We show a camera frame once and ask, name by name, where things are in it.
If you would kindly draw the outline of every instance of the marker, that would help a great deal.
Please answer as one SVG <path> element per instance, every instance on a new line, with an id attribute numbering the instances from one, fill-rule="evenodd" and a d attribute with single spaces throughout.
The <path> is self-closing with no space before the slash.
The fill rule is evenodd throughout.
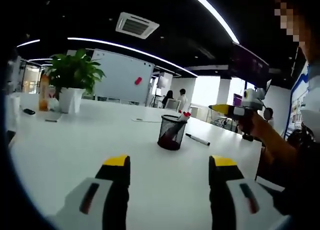
<path id="1" fill-rule="evenodd" d="M 188 134 L 188 133 L 186 133 L 185 135 L 188 136 L 188 137 L 190 137 L 191 139 L 193 139 L 193 140 L 195 140 L 195 141 L 198 141 L 198 142 L 204 144 L 204 145 L 210 146 L 210 142 L 208 142 L 208 141 L 202 140 L 202 139 L 197 138 L 197 137 L 195 137 L 195 136 L 192 136 L 191 134 Z"/>

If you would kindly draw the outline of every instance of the led light strip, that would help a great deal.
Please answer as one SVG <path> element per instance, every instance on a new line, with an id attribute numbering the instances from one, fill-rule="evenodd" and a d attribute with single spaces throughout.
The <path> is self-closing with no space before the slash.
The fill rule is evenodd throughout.
<path id="1" fill-rule="evenodd" d="M 160 61 L 163 61 L 167 64 L 170 64 L 174 67 L 177 67 L 185 72 L 188 72 L 189 74 L 192 74 L 196 77 L 198 77 L 198 75 L 196 75 L 195 73 L 192 73 L 191 71 L 188 71 L 186 70 L 185 68 L 181 67 L 181 66 L 178 66 L 170 61 L 166 61 L 158 56 L 154 56 L 154 55 L 151 55 L 149 53 L 146 53 L 146 52 L 143 52 L 143 51 L 139 51 L 139 50 L 136 50 L 134 48 L 131 48 L 131 47 L 128 47 L 128 46 L 123 46 L 123 45 L 119 45 L 119 44 L 116 44 L 116 43 L 111 43 L 111 42 L 108 42 L 108 41 L 100 41 L 100 40 L 93 40 L 93 39 L 86 39 L 86 38 L 75 38 L 75 37 L 68 37 L 68 40 L 75 40 L 75 41 L 90 41 L 90 42 L 96 42 L 96 43 L 102 43 L 102 44 L 106 44 L 106 45 L 111 45 L 111 46 L 117 46 L 117 47 L 121 47 L 121 48 L 124 48 L 124 49 L 127 49 L 127 50 L 131 50 L 131 51 L 135 51 L 135 52 L 138 52 L 138 53 L 141 53 L 141 54 L 144 54 L 146 56 L 150 56 L 150 57 L 153 57 L 157 60 L 160 60 Z"/>
<path id="2" fill-rule="evenodd" d="M 25 43 L 23 43 L 23 44 L 21 44 L 21 45 L 18 45 L 17 47 L 29 45 L 29 44 L 36 43 L 36 42 L 39 42 L 39 41 L 40 41 L 40 40 L 34 40 L 34 41 L 25 42 Z"/>
<path id="3" fill-rule="evenodd" d="M 202 4 L 215 18 L 219 23 L 222 25 L 224 30 L 228 33 L 230 38 L 236 42 L 237 44 L 240 44 L 238 39 L 236 38 L 235 34 L 229 27 L 229 25 L 225 22 L 225 20 L 222 18 L 222 16 L 216 11 L 215 8 L 207 1 L 207 0 L 197 0 L 200 4 Z"/>
<path id="4" fill-rule="evenodd" d="M 51 61 L 51 58 L 31 59 L 29 61 Z"/>

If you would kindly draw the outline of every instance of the black mesh pen holder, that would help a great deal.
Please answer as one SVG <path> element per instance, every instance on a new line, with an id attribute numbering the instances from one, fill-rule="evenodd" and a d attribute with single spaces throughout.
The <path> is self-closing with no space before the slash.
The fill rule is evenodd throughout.
<path id="1" fill-rule="evenodd" d="M 187 122 L 177 121 L 177 116 L 163 115 L 161 118 L 158 145 L 171 151 L 179 150 Z"/>

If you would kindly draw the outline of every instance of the whiteboard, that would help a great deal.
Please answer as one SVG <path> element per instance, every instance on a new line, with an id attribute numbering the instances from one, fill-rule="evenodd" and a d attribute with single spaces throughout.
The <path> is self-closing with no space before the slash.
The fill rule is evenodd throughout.
<path id="1" fill-rule="evenodd" d="M 142 104 L 146 102 L 154 64 L 98 49 L 94 50 L 92 59 L 101 64 L 99 68 L 106 75 L 101 82 L 95 83 L 96 96 L 114 97 Z M 136 85 L 138 77 L 141 77 L 142 81 Z"/>

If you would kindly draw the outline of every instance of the white table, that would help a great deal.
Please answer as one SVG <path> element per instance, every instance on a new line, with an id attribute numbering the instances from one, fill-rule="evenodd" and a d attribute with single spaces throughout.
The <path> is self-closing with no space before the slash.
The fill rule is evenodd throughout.
<path id="1" fill-rule="evenodd" d="M 22 107 L 36 109 L 37 95 L 23 94 Z M 86 177 L 94 177 L 110 156 L 131 159 L 127 229 L 211 229 L 208 185 L 210 155 L 233 158 L 245 177 L 254 178 L 261 143 L 191 118 L 185 128 L 210 147 L 184 136 L 179 151 L 157 145 L 167 109 L 82 100 L 77 116 L 58 123 L 41 114 L 21 113 L 11 156 L 26 192 L 43 215 L 55 214 L 65 196 Z"/>

